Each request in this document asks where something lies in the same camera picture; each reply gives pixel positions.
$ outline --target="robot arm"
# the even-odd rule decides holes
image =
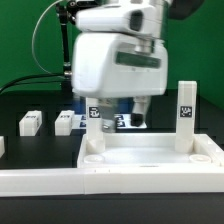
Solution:
[[[163,46],[171,1],[120,1],[77,13],[74,91],[99,99],[103,130],[114,132],[115,98],[133,97],[132,125],[145,117],[150,98],[164,93],[167,52]]]

